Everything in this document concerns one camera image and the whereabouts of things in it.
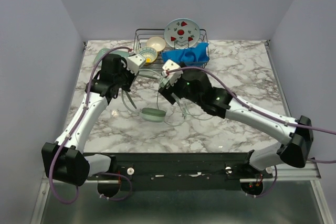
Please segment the mint green headphones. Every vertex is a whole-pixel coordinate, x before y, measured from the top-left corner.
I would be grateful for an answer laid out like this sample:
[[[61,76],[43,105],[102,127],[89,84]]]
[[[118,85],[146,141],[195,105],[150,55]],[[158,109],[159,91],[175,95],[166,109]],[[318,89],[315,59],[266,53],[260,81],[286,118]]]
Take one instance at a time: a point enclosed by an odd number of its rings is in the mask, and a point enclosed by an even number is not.
[[[151,69],[140,69],[140,73],[138,76],[144,77],[144,78],[149,78],[149,79],[154,79],[154,80],[160,80],[161,75]],[[129,102],[133,105],[135,110],[131,109],[125,102],[125,97],[126,96],[129,100]],[[127,91],[121,90],[121,100],[125,108],[131,112],[134,115],[140,116],[142,119],[145,121],[149,122],[154,122],[154,123],[161,123],[164,122],[165,117],[166,117],[166,112],[164,110],[160,110],[158,108],[142,108],[140,111],[137,111],[137,106],[131,99],[130,95],[128,94]]]

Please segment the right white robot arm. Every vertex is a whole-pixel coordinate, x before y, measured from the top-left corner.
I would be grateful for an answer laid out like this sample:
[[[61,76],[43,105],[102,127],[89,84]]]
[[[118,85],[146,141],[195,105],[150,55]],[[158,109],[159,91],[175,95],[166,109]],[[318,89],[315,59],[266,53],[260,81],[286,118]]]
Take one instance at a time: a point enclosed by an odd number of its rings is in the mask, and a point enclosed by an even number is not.
[[[207,74],[200,70],[163,71],[162,76],[159,93],[171,104],[177,99],[190,100],[209,115],[246,124],[277,140],[274,145],[249,152],[241,165],[246,177],[255,177],[278,164],[305,167],[313,142],[312,131],[307,129],[311,125],[309,118],[290,118],[254,106],[224,88],[212,86]]]

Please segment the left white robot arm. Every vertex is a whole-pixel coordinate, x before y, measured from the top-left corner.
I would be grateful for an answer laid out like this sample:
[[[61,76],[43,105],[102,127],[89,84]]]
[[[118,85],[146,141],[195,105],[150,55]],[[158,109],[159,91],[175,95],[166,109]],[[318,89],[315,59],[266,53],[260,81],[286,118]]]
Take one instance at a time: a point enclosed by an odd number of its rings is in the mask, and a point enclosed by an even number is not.
[[[41,150],[49,180],[81,186],[95,174],[104,179],[116,175],[114,158],[105,154],[84,156],[83,150],[100,114],[118,97],[119,90],[130,90],[144,64],[145,59],[139,54],[123,58],[109,53],[98,61],[101,69],[91,73],[78,111],[55,142],[45,143]]]

